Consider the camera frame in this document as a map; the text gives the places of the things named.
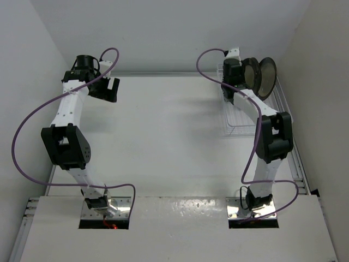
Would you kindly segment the brown striped rim plate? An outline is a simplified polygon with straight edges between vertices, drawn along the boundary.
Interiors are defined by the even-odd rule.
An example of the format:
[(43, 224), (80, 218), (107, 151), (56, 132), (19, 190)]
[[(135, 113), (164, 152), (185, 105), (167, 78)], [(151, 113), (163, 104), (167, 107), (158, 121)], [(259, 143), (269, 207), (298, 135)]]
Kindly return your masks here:
[(258, 95), (261, 86), (261, 69), (256, 58), (246, 58), (242, 61), (244, 67), (245, 83), (248, 89), (253, 90), (255, 95)]

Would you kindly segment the grey rim plate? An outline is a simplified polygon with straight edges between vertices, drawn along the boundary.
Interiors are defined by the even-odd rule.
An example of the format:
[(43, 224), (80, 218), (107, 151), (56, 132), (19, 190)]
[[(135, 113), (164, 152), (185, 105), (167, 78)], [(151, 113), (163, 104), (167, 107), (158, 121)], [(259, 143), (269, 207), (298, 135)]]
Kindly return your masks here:
[(277, 67), (275, 61), (270, 58), (264, 58), (260, 63), (261, 85), (258, 91), (258, 97), (266, 100), (272, 93), (277, 80)]

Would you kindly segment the blue floral plate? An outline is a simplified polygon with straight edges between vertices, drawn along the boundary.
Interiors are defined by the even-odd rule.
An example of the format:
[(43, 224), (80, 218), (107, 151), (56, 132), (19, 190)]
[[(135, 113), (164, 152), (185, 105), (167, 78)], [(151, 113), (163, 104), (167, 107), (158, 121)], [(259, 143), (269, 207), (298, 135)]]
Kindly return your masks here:
[(225, 101), (233, 104), (233, 96), (234, 96), (233, 90), (228, 87), (222, 87), (221, 89), (222, 89)]

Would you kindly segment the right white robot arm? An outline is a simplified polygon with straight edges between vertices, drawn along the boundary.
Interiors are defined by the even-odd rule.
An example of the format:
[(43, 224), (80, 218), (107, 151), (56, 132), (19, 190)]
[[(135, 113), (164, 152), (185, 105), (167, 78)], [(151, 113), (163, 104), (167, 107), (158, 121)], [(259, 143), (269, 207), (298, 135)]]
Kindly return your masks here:
[(255, 58), (243, 61), (227, 58), (222, 64), (221, 88), (225, 99), (256, 125), (253, 151), (257, 155), (257, 167), (244, 199), (249, 211), (270, 204), (277, 169), (293, 150), (291, 115), (265, 103), (276, 79), (276, 63), (270, 57), (260, 62)]

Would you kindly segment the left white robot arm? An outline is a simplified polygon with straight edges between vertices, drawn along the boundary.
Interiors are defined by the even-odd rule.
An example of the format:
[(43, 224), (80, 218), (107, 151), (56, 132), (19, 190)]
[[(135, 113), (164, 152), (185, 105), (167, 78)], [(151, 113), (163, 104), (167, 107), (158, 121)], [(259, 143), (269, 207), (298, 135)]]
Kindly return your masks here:
[(80, 131), (80, 119), (88, 96), (116, 102), (119, 80), (110, 77), (108, 70), (111, 67), (112, 62), (101, 58), (77, 56), (73, 67), (62, 79), (64, 97), (57, 114), (51, 125), (41, 130), (51, 162), (75, 179), (87, 207), (103, 217), (113, 217), (118, 208), (89, 166), (92, 150)]

